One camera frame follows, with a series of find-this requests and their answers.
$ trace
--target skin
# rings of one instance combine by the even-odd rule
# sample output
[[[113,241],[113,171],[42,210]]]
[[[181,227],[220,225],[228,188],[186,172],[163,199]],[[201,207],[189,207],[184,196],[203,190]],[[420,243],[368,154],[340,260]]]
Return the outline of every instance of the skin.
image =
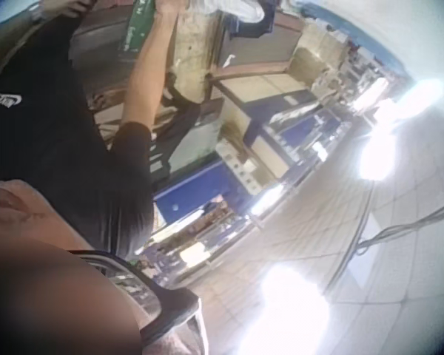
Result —
[[[156,1],[151,33],[129,79],[122,125],[139,122],[152,129],[163,95],[169,42],[178,14],[186,4],[186,0]]]

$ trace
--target bright light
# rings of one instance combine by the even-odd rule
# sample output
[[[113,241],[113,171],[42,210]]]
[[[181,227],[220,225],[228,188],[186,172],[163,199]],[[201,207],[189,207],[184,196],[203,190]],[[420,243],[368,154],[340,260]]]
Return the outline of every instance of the bright light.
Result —
[[[196,266],[207,260],[210,257],[210,253],[206,251],[206,247],[203,243],[196,243],[187,249],[184,249],[179,253],[181,259],[187,264],[188,268]]]
[[[355,111],[361,111],[369,108],[377,102],[378,98],[385,91],[388,86],[388,81],[385,78],[378,78],[365,92],[360,95],[353,103],[352,107]]]
[[[378,104],[378,110],[373,117],[381,124],[390,124],[397,119],[397,111],[397,104],[390,98],[387,98]]]
[[[289,268],[275,266],[262,290],[265,308],[239,354],[315,354],[329,321],[328,303],[316,285]]]
[[[443,85],[437,79],[422,80],[397,103],[397,117],[410,118],[434,104],[443,96]]]
[[[329,153],[326,151],[326,149],[323,147],[323,145],[319,142],[316,142],[312,145],[312,149],[317,153],[317,156],[319,157],[320,161],[324,162],[327,159],[327,156]]]
[[[360,158],[362,179],[380,181],[388,176],[394,166],[395,143],[396,138],[389,134],[388,127],[374,132]]]
[[[279,184],[266,191],[250,212],[256,216],[263,214],[280,199],[283,188],[283,185]]]

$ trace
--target black t-shirt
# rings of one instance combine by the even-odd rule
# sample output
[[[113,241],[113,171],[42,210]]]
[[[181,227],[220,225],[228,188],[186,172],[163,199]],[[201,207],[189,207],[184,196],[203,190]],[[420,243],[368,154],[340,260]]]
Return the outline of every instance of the black t-shirt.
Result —
[[[151,134],[125,124],[107,150],[72,75],[0,80],[0,180],[29,183],[94,248],[128,257],[152,229]]]

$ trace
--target sunglasses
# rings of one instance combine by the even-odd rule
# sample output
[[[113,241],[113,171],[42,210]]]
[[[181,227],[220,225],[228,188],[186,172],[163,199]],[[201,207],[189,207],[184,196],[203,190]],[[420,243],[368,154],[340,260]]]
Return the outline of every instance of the sunglasses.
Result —
[[[149,322],[140,329],[143,348],[175,331],[185,335],[183,342],[187,345],[197,347],[200,354],[208,354],[201,299],[189,289],[162,288],[137,268],[105,251],[70,253],[98,269],[149,314]],[[187,339],[188,334],[192,335],[191,339]]]

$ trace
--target wire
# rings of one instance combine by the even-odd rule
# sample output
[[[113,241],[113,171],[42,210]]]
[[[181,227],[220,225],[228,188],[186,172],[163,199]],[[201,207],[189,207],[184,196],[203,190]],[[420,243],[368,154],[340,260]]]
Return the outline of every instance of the wire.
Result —
[[[420,218],[416,222],[390,226],[375,235],[372,239],[359,242],[355,249],[355,254],[358,256],[364,255],[371,246],[396,240],[398,238],[406,236],[407,234],[410,234],[412,231],[417,231],[430,224],[440,222],[441,220],[444,220],[444,206],[432,212],[431,214]]]

